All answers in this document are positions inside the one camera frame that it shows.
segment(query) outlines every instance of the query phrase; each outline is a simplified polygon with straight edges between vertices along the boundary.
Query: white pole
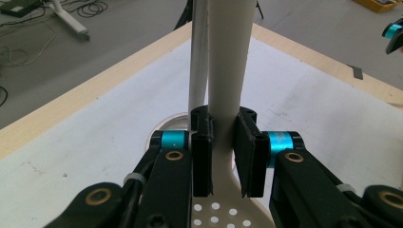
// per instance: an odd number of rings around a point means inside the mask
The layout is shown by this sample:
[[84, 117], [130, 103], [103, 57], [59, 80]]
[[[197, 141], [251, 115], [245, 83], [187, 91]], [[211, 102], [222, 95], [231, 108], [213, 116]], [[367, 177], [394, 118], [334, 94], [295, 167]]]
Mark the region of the white pole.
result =
[[190, 58], [189, 82], [189, 126], [190, 112], [204, 105], [208, 73], [208, 37], [207, 37], [208, 0], [195, 0], [192, 19], [192, 50]]
[[231, 169], [233, 128], [240, 110], [255, 5], [255, 0], [209, 1], [208, 111], [215, 120], [214, 174]]

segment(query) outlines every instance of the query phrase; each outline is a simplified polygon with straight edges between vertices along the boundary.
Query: white tabletop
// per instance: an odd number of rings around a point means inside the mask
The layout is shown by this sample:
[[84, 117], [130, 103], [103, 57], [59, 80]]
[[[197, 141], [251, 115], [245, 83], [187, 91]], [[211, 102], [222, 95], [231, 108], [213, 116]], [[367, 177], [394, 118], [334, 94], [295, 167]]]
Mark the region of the white tabletop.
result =
[[[189, 56], [187, 41], [1, 160], [0, 227], [42, 227], [85, 187], [122, 184], [155, 125], [187, 110]], [[401, 110], [254, 38], [241, 104], [260, 130], [299, 132], [359, 195], [402, 185]]]

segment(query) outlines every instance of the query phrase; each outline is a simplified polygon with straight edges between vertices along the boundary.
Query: concrete floor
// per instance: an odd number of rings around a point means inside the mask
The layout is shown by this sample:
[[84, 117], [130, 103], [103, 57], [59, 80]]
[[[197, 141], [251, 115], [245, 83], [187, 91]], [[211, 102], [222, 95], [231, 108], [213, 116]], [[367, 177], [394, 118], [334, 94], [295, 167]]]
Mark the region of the concrete floor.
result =
[[[93, 18], [72, 13], [89, 29], [89, 42], [78, 39], [59, 19], [50, 18], [47, 24], [56, 37], [33, 64], [4, 66], [9, 64], [9, 56], [0, 52], [0, 86], [9, 92], [9, 98], [0, 106], [0, 128], [165, 36], [176, 25], [186, 3], [186, 0], [104, 1], [108, 9]], [[361, 67], [373, 77], [403, 89], [403, 54], [386, 55], [388, 40], [381, 37], [383, 29], [400, 18], [402, 6], [374, 13], [351, 0], [259, 0], [259, 3], [265, 18], [261, 19], [257, 10], [255, 23], [341, 63]], [[0, 22], [4, 20], [9, 18], [0, 15]], [[21, 48], [34, 55], [52, 36], [51, 29], [38, 23], [2, 36], [5, 29], [0, 28], [0, 46]]]

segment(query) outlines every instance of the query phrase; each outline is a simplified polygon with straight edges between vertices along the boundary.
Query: electrical cord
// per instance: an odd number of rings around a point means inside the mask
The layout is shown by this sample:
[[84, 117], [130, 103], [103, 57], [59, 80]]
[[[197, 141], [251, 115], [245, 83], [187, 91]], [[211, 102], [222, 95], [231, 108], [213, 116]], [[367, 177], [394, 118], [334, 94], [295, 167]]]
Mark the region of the electrical cord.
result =
[[3, 90], [4, 93], [6, 94], [6, 96], [4, 97], [3, 101], [1, 101], [1, 103], [0, 103], [0, 106], [2, 106], [2, 105], [6, 102], [8, 96], [9, 96], [9, 93], [8, 93], [7, 90], [6, 90], [5, 88], [3, 88], [2, 86], [0, 86], [0, 89]]
[[[35, 62], [35, 61], [42, 55], [42, 53], [44, 52], [45, 48], [46, 48], [46, 47], [53, 41], [53, 39], [56, 37], [56, 31], [55, 31], [53, 28], [51, 28], [51, 27], [50, 27], [48, 24], [46, 24], [44, 21], [41, 21], [41, 23], [45, 24], [45, 25], [53, 32], [53, 34], [52, 34], [51, 37], [48, 39], [48, 41], [42, 46], [42, 48], [40, 49], [40, 51], [38, 52], [38, 54], [37, 54], [32, 60], [29, 61], [29, 54], [28, 54], [26, 51], [22, 50], [22, 49], [12, 49], [12, 48], [9, 47], [9, 46], [0, 46], [0, 48], [5, 48], [5, 49], [6, 49], [6, 51], [3, 51], [2, 53], [4, 53], [4, 52], [8, 52], [8, 53], [9, 53], [9, 61], [10, 61], [10, 63], [11, 63], [12, 66], [23, 67], [23, 66], [27, 66], [27, 65], [32, 64], [33, 62]], [[16, 62], [12, 59], [12, 55], [13, 55], [13, 53], [15, 53], [16, 51], [20, 51], [20, 52], [25, 53], [25, 54], [27, 55], [27, 58], [26, 58], [24, 61], [20, 62], [20, 63], [16, 63]]]
[[43, 9], [41, 15], [32, 17], [32, 15], [35, 15], [35, 14], [37, 14], [39, 12], [35, 12], [33, 14], [30, 13], [29, 18], [25, 18], [25, 19], [22, 19], [22, 20], [19, 20], [19, 21], [11, 21], [11, 22], [6, 22], [6, 23], [3, 23], [3, 24], [0, 24], [0, 28], [1, 27], [6, 27], [6, 26], [15, 26], [15, 25], [22, 24], [22, 23], [25, 23], [27, 21], [32, 21], [32, 20], [35, 20], [35, 19], [38, 19], [38, 18], [41, 18], [41, 17], [45, 16], [45, 13], [46, 13], [45, 3], [44, 2], [41, 2], [41, 3], [42, 3], [42, 6], [40, 8]]
[[[78, 0], [73, 1], [70, 3], [65, 3], [65, 5], [69, 5], [66, 9], [67, 12], [74, 12], [77, 11], [77, 14], [81, 17], [90, 18], [94, 17], [98, 14], [101, 14], [103, 11], [107, 10], [107, 3], [101, 0], [94, 0], [92, 2], [88, 2], [89, 0]], [[72, 8], [77, 3], [84, 3], [83, 5], [77, 7], [76, 9], [69, 9]]]

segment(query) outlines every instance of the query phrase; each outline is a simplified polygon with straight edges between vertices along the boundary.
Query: hole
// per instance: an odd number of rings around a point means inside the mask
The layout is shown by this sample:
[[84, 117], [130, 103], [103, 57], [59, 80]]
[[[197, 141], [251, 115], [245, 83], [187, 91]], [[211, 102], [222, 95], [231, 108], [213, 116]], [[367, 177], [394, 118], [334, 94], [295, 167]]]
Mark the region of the hole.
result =
[[257, 135], [257, 136], [256, 136], [256, 139], [257, 139], [257, 140], [264, 140], [264, 136], [262, 136], [262, 135]]
[[195, 211], [201, 211], [202, 210], [202, 206], [200, 204], [195, 204], [193, 206], [193, 209], [195, 209]]
[[206, 135], [198, 135], [198, 140], [207, 140], [208, 137]]
[[213, 223], [218, 223], [219, 222], [219, 218], [217, 218], [217, 217], [212, 217], [212, 218], [210, 218], [210, 220]]
[[403, 198], [393, 192], [382, 191], [379, 193], [380, 198], [392, 207], [403, 209]]
[[245, 226], [245, 227], [249, 227], [249, 226], [252, 225], [252, 222], [251, 222], [250, 220], [245, 220], [242, 224], [243, 224], [243, 226]]
[[177, 161], [183, 157], [183, 153], [179, 151], [171, 151], [166, 153], [165, 157], [170, 161]]
[[98, 206], [108, 201], [112, 196], [112, 191], [108, 188], [98, 188], [86, 195], [86, 204]]
[[235, 209], [235, 208], [231, 208], [231, 209], [229, 210], [229, 214], [230, 214], [231, 216], [235, 216], [237, 213], [238, 213], [238, 211], [237, 211], [237, 209]]
[[213, 210], [219, 210], [220, 209], [220, 204], [217, 202], [213, 202], [213, 204], [211, 204], [211, 208], [213, 208]]
[[296, 153], [286, 153], [285, 158], [291, 162], [302, 162], [303, 157]]
[[202, 221], [200, 219], [194, 219], [193, 220], [193, 224], [197, 225], [197, 226], [201, 226], [202, 225]]

